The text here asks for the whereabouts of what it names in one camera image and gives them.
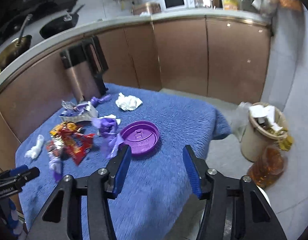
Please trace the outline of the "blue gloved left hand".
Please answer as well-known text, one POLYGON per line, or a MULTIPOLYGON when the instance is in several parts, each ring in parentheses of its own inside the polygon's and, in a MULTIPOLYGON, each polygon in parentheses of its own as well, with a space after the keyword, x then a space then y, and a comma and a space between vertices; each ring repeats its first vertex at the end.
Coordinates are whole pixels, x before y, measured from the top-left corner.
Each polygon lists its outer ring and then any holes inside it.
POLYGON ((5 216, 2 220, 8 231, 16 239, 25 239, 26 232, 23 229, 23 223, 19 220, 14 202, 10 198, 5 198, 0 202, 0 205, 5 216))

